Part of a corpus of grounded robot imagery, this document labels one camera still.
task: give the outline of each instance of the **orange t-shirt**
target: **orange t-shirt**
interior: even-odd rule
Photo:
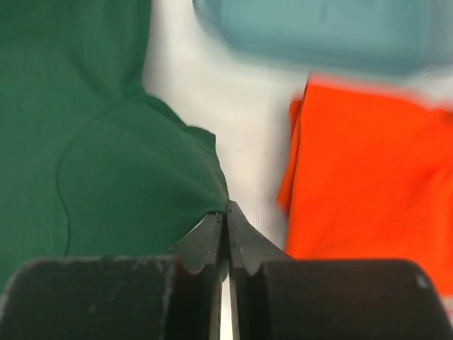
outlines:
[[[312,79],[277,198],[297,259],[410,259],[453,293],[453,113]]]

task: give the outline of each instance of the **white table surface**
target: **white table surface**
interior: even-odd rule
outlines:
[[[242,57],[198,23],[191,0],[154,0],[144,86],[190,125],[217,136],[231,199],[279,247],[287,221],[275,206],[289,148],[287,108],[309,69]],[[404,87],[453,98],[453,69],[419,74]],[[232,339],[224,284],[221,340]]]

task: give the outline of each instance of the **green cloth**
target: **green cloth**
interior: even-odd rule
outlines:
[[[142,88],[150,9],[0,1],[0,291],[28,259],[157,254],[224,211],[214,135]]]

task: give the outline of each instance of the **orange cloth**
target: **orange cloth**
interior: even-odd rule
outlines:
[[[277,198],[298,259],[410,259],[453,293],[453,113],[311,80]]]

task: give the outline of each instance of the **green t-shirt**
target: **green t-shirt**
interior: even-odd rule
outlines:
[[[142,88],[150,7],[0,2],[0,291],[33,257],[158,254],[224,211],[214,135]]]

